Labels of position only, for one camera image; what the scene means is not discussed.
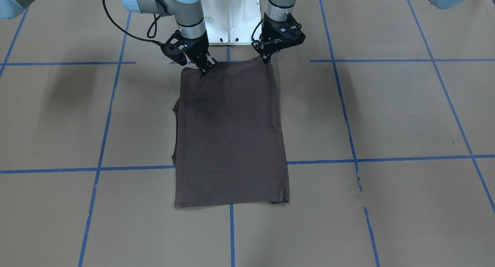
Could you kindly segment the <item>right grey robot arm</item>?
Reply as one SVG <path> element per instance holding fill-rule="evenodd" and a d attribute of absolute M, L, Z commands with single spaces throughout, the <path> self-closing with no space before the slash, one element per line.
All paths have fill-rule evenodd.
<path fill-rule="evenodd" d="M 166 57 L 181 66 L 185 66 L 188 61 L 192 62 L 203 76 L 216 65 L 217 61 L 211 57 L 208 50 L 208 33 L 201 0 L 120 1 L 129 12 L 153 15 L 153 25 L 156 25 L 160 18 L 174 17 L 178 28 L 166 42 L 155 40 L 153 35 L 139 38 L 140 41 L 156 44 Z M 110 15 L 106 0 L 101 0 L 101 3 L 110 22 L 118 27 Z"/>

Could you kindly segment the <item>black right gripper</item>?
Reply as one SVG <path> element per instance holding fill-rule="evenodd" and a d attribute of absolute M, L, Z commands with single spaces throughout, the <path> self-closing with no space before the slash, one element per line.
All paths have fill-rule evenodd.
<path fill-rule="evenodd" d="M 201 76 L 208 74 L 210 68 L 216 65 L 217 61 L 210 56 L 209 41 L 207 32 L 203 32 L 197 38 L 186 38 L 179 30 L 176 30 L 168 41 L 160 47 L 163 54 L 181 66 L 187 64 L 187 58 L 196 65 Z"/>

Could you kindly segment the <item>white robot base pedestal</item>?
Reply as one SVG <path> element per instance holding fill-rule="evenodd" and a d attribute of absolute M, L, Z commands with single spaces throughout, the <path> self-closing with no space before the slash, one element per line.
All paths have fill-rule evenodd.
<path fill-rule="evenodd" d="M 259 0 L 201 0 L 210 46 L 248 46 L 261 35 Z"/>

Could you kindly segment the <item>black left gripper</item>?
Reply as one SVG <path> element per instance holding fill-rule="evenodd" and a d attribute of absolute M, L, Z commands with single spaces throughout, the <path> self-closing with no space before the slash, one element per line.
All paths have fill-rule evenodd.
<path fill-rule="evenodd" d="M 282 22 L 271 19 L 266 13 L 255 29 L 261 27 L 261 35 L 254 38 L 251 35 L 251 45 L 258 54 L 261 54 L 265 64 L 271 62 L 272 56 L 287 48 L 304 43 L 306 35 L 302 32 L 302 25 L 298 23 L 292 13 L 286 13 L 286 20 Z"/>

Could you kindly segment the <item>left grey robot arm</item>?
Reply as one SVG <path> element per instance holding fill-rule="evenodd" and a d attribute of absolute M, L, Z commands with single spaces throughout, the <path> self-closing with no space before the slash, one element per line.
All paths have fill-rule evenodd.
<path fill-rule="evenodd" d="M 465 0 L 427 0 L 437 9 L 450 9 Z M 265 13 L 255 29 L 261 28 L 258 39 L 251 35 L 251 45 L 264 63 L 269 63 L 274 54 L 283 49 L 304 43 L 306 35 L 302 25 L 292 12 L 297 0 L 267 0 Z"/>

